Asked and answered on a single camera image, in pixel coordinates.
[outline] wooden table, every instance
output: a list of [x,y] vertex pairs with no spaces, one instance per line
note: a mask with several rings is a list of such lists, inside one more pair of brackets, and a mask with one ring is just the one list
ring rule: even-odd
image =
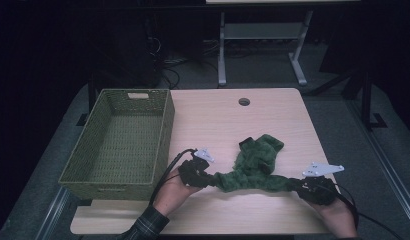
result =
[[[173,90],[176,109],[169,161],[188,148],[208,148],[208,173],[232,171],[238,143],[270,134],[285,143],[273,174],[303,178],[311,162],[327,163],[304,102],[296,89]],[[239,104],[247,98],[248,106]],[[75,234],[116,234],[129,229],[147,202],[93,200],[79,206]],[[207,187],[170,215],[162,234],[306,234],[327,232],[296,193]]]

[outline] green towel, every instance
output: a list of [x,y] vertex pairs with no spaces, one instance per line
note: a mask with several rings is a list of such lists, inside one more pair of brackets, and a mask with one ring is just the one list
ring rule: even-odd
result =
[[238,189],[262,189],[269,192],[292,191],[290,180],[271,175],[275,169],[277,153],[284,143],[264,134],[256,141],[247,138],[239,143],[240,153],[230,173],[215,173],[217,187],[223,192]]

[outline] green wicker basket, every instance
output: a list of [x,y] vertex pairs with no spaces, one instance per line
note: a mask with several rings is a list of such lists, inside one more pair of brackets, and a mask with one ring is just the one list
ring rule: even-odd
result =
[[104,89],[59,183],[81,199],[148,200],[168,165],[169,90]]

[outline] gray carpet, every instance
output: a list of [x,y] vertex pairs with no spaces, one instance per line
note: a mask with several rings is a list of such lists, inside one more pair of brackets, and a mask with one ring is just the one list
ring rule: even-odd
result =
[[[309,82],[306,87],[299,87],[287,62],[286,54],[291,48],[292,44],[261,44],[254,46],[250,55],[242,58],[229,56],[226,60],[226,88],[294,87],[306,92],[335,76],[318,72],[325,52],[324,44],[306,45],[300,63]],[[211,66],[216,66],[217,59],[209,56],[205,60],[207,63],[188,62],[171,68],[180,75],[178,88],[217,87],[217,72]],[[165,73],[173,83],[176,82],[176,74],[170,71]],[[410,239],[410,221],[392,191],[360,123],[350,110],[350,103],[340,97],[343,85],[339,84],[318,97],[304,97],[327,159],[331,164],[341,164],[346,169],[335,175],[337,182],[352,193],[360,212],[386,224],[404,239]],[[162,81],[159,87],[166,88],[166,82]],[[388,128],[374,129],[373,134],[410,192],[410,133],[383,92],[376,87],[373,89],[372,111],[380,113],[388,124]],[[82,130],[76,126],[77,121],[87,111],[87,89],[84,87],[69,107],[40,159],[0,234],[0,240],[36,239],[59,190],[58,178]],[[78,204],[79,200],[70,194],[59,220],[51,226],[53,231],[46,239],[81,238],[73,235],[69,229]],[[360,220],[359,233],[364,239],[394,239],[364,218]],[[111,239],[111,236],[84,236],[83,239]],[[333,239],[333,236],[304,235],[295,236],[295,239]]]

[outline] cable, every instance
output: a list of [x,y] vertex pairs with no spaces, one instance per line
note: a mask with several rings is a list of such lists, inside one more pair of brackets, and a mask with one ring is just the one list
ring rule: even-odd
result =
[[210,62],[208,62],[208,61],[205,61],[205,60],[202,60],[201,62],[202,62],[202,63],[205,63],[205,64],[208,65],[208,66],[210,66],[212,69],[214,69],[214,70],[218,73],[217,67],[214,66],[214,65],[212,65],[212,63],[210,63]]
[[204,50],[204,56],[208,56],[211,55],[213,53],[217,53],[219,50],[219,41],[218,40],[211,40],[209,41],[209,43],[213,44],[211,47],[207,48]]
[[332,194],[334,194],[337,198],[339,198],[339,200],[341,200],[343,203],[345,203],[345,205],[348,207],[348,209],[351,211],[352,216],[354,217],[354,223],[355,223],[355,228],[358,228],[358,223],[359,223],[359,215],[358,215],[358,210],[355,207],[355,203],[352,204],[348,199],[346,199],[346,197],[344,197],[342,194],[338,193],[338,192],[334,192],[329,188],[326,188],[320,184],[316,184],[314,185],[315,187],[318,187],[320,189],[323,189],[325,191],[328,191]]
[[170,178],[167,178],[167,179],[164,181],[164,183],[166,183],[166,182],[168,182],[169,180],[171,180],[171,179],[173,179],[173,178],[175,178],[175,177],[178,177],[178,176],[180,176],[180,174],[177,174],[177,175],[174,175],[174,176],[172,176],[172,177],[170,177]]
[[231,44],[225,44],[225,45],[227,45],[226,56],[228,58],[245,58],[245,57],[252,56],[259,51],[259,48],[256,46],[256,42],[249,41],[247,43],[244,43],[244,40],[242,40],[242,41],[234,41]]
[[357,206],[355,204],[355,199],[352,197],[352,194],[343,186],[339,185],[339,184],[335,184],[336,186],[340,187],[342,190],[344,190],[346,193],[348,193],[349,198],[351,199],[352,205]]
[[174,66],[177,66],[177,65],[179,65],[179,64],[182,64],[182,63],[186,63],[186,62],[188,62],[188,59],[187,58],[178,58],[178,59],[172,59],[172,60],[164,60],[164,63],[165,64],[169,64],[169,65],[172,65],[172,64],[175,64]]
[[380,227],[384,228],[386,231],[388,231],[390,234],[392,234],[393,236],[395,236],[397,239],[403,240],[403,238],[401,236],[399,236],[396,232],[394,232],[392,229],[390,229],[389,227],[387,227],[386,225],[384,225],[383,223],[377,221],[374,218],[371,218],[363,213],[358,213],[360,216],[366,218],[367,220],[370,220],[371,222],[379,225]]
[[169,68],[163,68],[163,70],[170,71],[170,72],[174,73],[174,74],[177,76],[176,83],[172,83],[172,82],[170,81],[170,79],[167,77],[167,75],[165,75],[164,73],[161,74],[162,77],[164,78],[164,80],[168,83],[168,88],[169,88],[170,90],[175,89],[175,88],[178,88],[178,84],[180,83],[180,74],[178,74],[178,72],[176,72],[176,71],[174,71],[174,70],[172,70],[172,69],[169,69]]
[[158,53],[161,50],[161,46],[162,46],[161,41],[159,41],[159,39],[156,37],[149,37],[149,40],[155,40],[158,43],[158,47],[155,50],[155,53]]
[[183,152],[177,154],[174,160],[168,165],[167,169],[165,170],[164,174],[162,175],[161,179],[159,180],[158,184],[156,185],[155,189],[153,190],[152,196],[149,199],[149,205],[152,206],[153,202],[155,201],[156,195],[158,194],[159,190],[161,189],[162,185],[167,181],[167,176],[176,165],[176,163],[180,160],[180,158],[187,152],[194,153],[196,150],[194,149],[186,149]]

